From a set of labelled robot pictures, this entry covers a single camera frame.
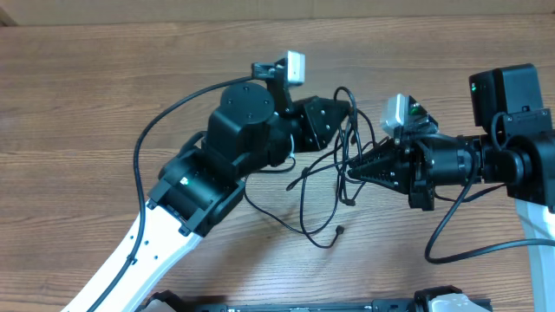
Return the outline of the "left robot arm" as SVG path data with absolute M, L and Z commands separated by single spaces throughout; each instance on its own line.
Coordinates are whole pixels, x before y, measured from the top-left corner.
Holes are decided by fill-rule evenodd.
M 161 169 L 146 192 L 140 148 L 153 124 L 140 134 L 133 170 L 140 211 L 126 237 L 67 311 L 134 311 L 159 280 L 244 198 L 243 178 L 278 166 L 297 153 L 327 147 L 353 100 L 311 96 L 291 101 L 288 88 L 261 86 L 250 77 L 222 82 L 188 95 L 153 119 L 158 123 L 196 97 L 220 89 L 220 103 L 207 128 L 194 134 Z

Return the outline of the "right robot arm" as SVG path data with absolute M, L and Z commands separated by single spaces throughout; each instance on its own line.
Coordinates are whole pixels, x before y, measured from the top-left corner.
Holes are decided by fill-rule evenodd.
M 451 137 L 413 97 L 398 94 L 382 109 L 388 139 L 349 165 L 353 179 L 408 195 L 410 207 L 432 211 L 435 189 L 463 189 L 428 240 L 424 257 L 443 264 L 525 246 L 537 311 L 554 309 L 554 128 L 531 64 L 495 68 L 470 76 L 477 136 Z M 447 257 L 432 257 L 435 241 L 472 185 L 497 183 L 513 198 L 525 236 Z

